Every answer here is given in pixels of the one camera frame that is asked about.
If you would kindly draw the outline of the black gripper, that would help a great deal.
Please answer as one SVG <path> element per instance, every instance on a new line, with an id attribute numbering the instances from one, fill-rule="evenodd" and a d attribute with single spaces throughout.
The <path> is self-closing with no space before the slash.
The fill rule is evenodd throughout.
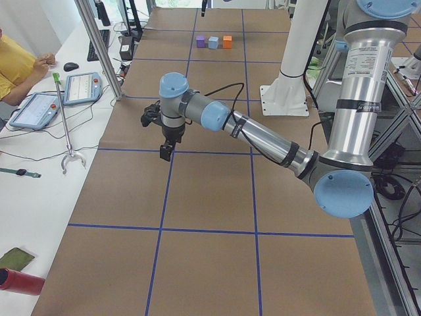
<path id="1" fill-rule="evenodd" d="M 182 141 L 185 132 L 185 118 L 170 117 L 161 111 L 159 103 L 153 103 L 144 108 L 140 117 L 142 127 L 148 127 L 151 123 L 159 125 L 166 141 L 160 146 L 160 158 L 171 161 L 174 144 Z"/>

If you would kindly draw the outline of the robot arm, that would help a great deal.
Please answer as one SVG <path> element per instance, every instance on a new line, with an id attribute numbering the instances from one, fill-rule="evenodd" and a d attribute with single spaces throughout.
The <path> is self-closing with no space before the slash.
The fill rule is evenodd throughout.
<path id="1" fill-rule="evenodd" d="M 303 147 L 305 55 L 321 21 L 325 1 L 303 1 L 295 11 L 280 72 L 260 99 L 266 115 L 282 125 L 271 130 L 221 101 L 189 86 L 183 74 L 169 72 L 159 82 L 159 100 L 146 107 L 142 126 L 159 125 L 164 136 L 160 157 L 169 161 L 182 140 L 187 122 L 223 131 L 239 139 L 277 166 L 293 171 L 312 191 L 324 212 L 339 218 L 364 213 L 374 199 L 368 150 L 395 46 L 407 34 L 419 1 L 341 1 L 337 48 L 346 52 L 327 150 Z"/>

